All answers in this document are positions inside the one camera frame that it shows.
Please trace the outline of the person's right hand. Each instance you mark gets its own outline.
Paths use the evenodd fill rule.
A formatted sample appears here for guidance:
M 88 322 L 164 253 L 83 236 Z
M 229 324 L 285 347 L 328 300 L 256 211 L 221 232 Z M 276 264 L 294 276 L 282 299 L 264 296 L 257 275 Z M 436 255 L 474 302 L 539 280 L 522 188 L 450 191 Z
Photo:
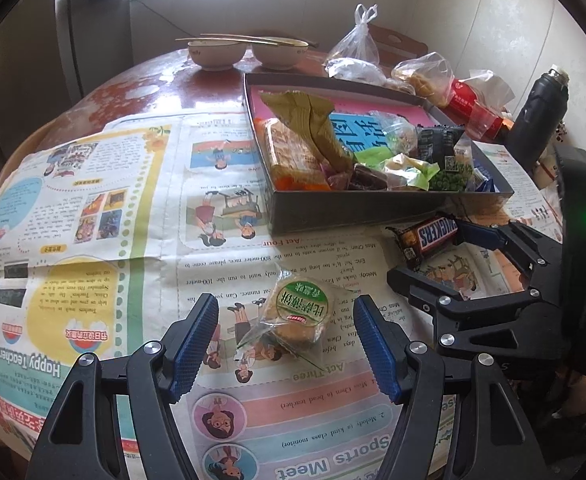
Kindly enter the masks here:
M 563 385 L 563 401 L 551 417 L 560 419 L 586 414 L 586 376 L 569 370 L 559 370 L 555 375 Z

